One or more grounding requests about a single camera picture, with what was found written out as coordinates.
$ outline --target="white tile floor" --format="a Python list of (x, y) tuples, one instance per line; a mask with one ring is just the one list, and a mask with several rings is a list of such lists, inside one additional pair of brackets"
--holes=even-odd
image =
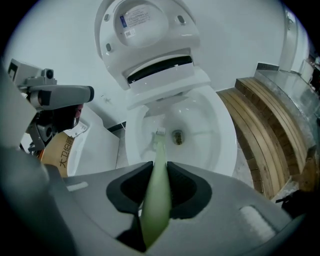
[[(119, 168), (127, 167), (129, 164), (128, 164), (127, 153), (126, 153), (125, 130), (120, 129), (113, 132), (113, 134), (120, 139), (115, 168), (119, 169)], [(241, 147), (239, 145), (237, 147), (238, 147), (237, 158), (236, 158), (235, 168), (234, 168), (232, 177), (246, 183), (248, 186), (253, 188), (254, 183), (250, 174), (250, 170), (249, 170), (245, 155)]]

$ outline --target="toilet drain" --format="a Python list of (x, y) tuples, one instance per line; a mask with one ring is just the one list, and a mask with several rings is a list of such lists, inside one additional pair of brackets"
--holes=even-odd
[(182, 130), (174, 130), (172, 132), (172, 140), (176, 145), (181, 145), (182, 143), (184, 143), (185, 138), (183, 136)]

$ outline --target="printed label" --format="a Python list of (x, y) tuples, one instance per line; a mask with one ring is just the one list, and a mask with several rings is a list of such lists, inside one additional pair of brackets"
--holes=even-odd
[(136, 6), (125, 14), (121, 15), (120, 19), (124, 28), (132, 28), (136, 25), (146, 23), (150, 20), (149, 8), (146, 5)]
[(126, 38), (131, 38), (135, 34), (136, 34), (136, 30), (134, 28), (124, 32), (124, 35), (125, 35)]

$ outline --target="white toilet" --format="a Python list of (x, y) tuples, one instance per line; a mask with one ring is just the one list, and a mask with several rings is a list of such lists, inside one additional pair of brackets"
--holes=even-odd
[(109, 73), (127, 90), (130, 165), (154, 161), (155, 133), (164, 127), (167, 161), (232, 175), (235, 128), (199, 67), (199, 32), (182, 1), (104, 0), (95, 43)]

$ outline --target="toilet bowl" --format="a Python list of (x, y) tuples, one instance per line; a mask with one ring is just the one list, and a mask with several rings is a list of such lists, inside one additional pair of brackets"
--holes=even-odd
[(200, 68), (200, 36), (181, 0), (104, 0), (95, 43), (127, 90), (125, 149), (130, 165), (154, 161), (165, 128), (166, 160), (231, 176), (237, 138), (222, 100)]

